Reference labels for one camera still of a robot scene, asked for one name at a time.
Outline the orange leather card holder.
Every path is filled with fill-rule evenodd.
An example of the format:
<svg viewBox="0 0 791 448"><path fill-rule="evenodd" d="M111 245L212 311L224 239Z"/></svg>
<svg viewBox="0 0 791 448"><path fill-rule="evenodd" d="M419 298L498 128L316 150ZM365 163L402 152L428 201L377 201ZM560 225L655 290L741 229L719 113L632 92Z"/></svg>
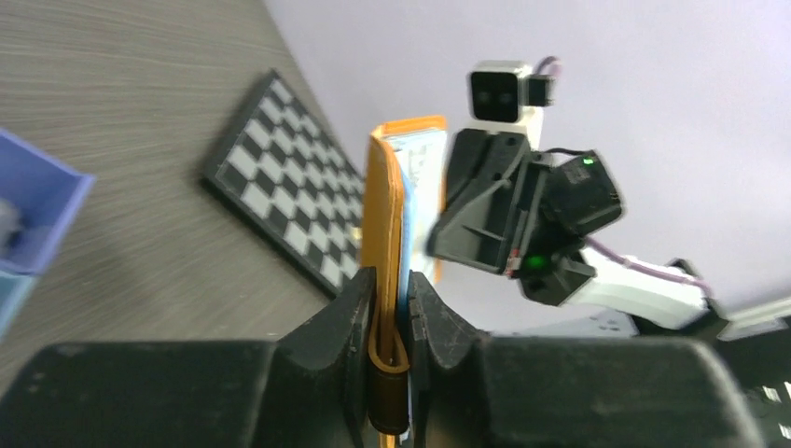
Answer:
<svg viewBox="0 0 791 448"><path fill-rule="evenodd" d="M360 265L373 267L376 286L368 328L368 418L378 447L397 446L409 427L409 356L397 325L404 182L395 152L385 139L429 129L447 129L439 115L385 122L371 131L363 212Z"/></svg>

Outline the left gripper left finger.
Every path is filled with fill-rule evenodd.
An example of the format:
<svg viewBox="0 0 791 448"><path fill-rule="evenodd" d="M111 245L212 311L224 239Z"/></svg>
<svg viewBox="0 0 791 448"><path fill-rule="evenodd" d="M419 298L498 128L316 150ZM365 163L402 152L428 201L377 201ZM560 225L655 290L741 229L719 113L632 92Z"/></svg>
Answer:
<svg viewBox="0 0 791 448"><path fill-rule="evenodd" d="M279 342L278 439L284 447L364 445L375 292L375 270L361 269L335 300Z"/></svg>

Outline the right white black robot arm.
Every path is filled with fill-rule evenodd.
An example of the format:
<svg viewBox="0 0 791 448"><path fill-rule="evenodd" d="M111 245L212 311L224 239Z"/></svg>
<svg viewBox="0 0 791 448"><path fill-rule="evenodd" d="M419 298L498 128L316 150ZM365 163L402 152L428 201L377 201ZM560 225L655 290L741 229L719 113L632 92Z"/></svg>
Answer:
<svg viewBox="0 0 791 448"><path fill-rule="evenodd" d="M514 279L531 301L621 313L639 336L706 341L761 411L788 408L789 301L731 314L687 260L656 265L606 248L593 234L623 205L603 160L592 150L552 158L521 133L458 132L428 252Z"/></svg>

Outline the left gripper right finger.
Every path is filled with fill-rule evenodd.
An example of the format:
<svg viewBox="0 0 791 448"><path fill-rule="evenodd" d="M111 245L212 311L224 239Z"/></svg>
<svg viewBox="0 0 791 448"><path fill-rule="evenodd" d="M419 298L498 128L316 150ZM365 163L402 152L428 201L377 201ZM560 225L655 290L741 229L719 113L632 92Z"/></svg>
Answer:
<svg viewBox="0 0 791 448"><path fill-rule="evenodd" d="M483 333L455 313L422 273L409 278L412 429L416 447L482 447L488 412Z"/></svg>

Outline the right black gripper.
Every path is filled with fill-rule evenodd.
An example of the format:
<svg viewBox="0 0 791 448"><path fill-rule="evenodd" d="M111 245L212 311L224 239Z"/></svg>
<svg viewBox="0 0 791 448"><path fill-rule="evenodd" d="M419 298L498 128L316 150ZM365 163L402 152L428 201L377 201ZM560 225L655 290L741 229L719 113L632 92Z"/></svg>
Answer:
<svg viewBox="0 0 791 448"><path fill-rule="evenodd" d="M535 213L551 157L522 133L463 129L445 174L446 208L426 243L429 255L502 274Z"/></svg>

